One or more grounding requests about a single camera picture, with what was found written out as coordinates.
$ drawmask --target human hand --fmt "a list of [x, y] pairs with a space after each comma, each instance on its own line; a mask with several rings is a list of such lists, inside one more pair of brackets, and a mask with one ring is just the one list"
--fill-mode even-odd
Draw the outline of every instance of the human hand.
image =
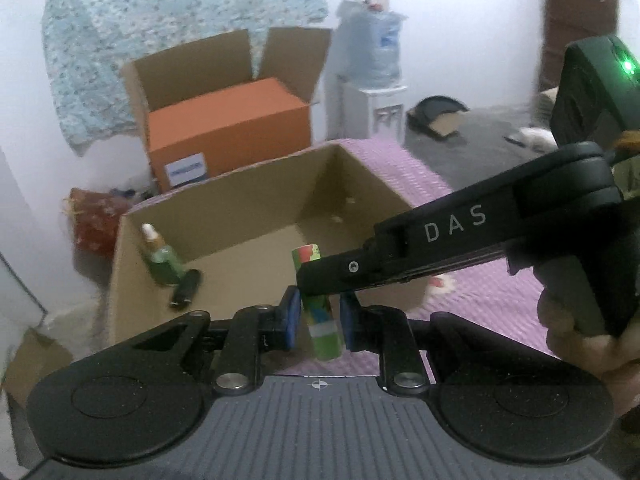
[[575, 331], [571, 313], [546, 290], [538, 301], [538, 319], [548, 329], [546, 344], [562, 360], [601, 379], [618, 415], [640, 404], [640, 316], [620, 338], [585, 337]]

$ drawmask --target black circular pad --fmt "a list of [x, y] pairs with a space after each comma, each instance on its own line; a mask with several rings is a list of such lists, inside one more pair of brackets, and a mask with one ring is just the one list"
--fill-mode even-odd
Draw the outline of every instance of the black circular pad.
[[507, 378], [495, 387], [494, 397], [508, 412], [533, 418], [560, 413], [569, 403], [564, 386], [535, 375]]
[[117, 418], [135, 412], [146, 400], [146, 386], [131, 377], [89, 379], [76, 388], [71, 402], [76, 410], [94, 418]]
[[46, 377], [28, 400], [43, 453], [87, 466], [121, 466], [159, 452], [203, 412], [196, 381], [162, 351], [103, 351]]
[[499, 460], [553, 464], [601, 444], [614, 420], [606, 387], [566, 366], [562, 374], [505, 374], [462, 365], [441, 386], [440, 414], [463, 444]]

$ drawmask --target ribbed gray surface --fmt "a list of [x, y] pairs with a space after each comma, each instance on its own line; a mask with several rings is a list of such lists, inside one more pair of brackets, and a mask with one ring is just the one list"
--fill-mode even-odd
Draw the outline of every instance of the ribbed gray surface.
[[595, 460], [525, 468], [453, 440], [420, 400], [387, 395], [375, 378], [268, 377], [216, 402], [191, 438], [148, 462], [111, 470], [45, 462], [30, 480], [596, 480]]

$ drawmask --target pink blanket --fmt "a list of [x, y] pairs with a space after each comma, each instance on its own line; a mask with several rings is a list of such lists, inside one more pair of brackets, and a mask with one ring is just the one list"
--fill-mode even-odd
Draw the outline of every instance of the pink blanket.
[[[449, 187], [437, 174], [395, 144], [352, 139], [337, 142], [413, 206], [450, 193]], [[547, 351], [545, 331], [536, 317], [536, 303], [542, 286], [531, 270], [523, 270], [512, 277], [507, 273], [506, 262], [499, 260], [452, 272], [432, 284], [423, 305], [411, 310], [409, 317], [429, 319], [432, 312], [452, 312], [494, 332]], [[334, 361], [307, 360], [282, 373], [329, 376], [377, 374], [378, 356], [368, 352], [345, 352]]]

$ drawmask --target white stand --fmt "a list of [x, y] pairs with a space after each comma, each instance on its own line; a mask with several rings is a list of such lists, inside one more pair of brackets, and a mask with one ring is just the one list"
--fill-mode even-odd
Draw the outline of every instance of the white stand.
[[346, 80], [342, 85], [342, 137], [386, 139], [404, 144], [404, 101], [407, 86], [384, 89], [357, 88]]

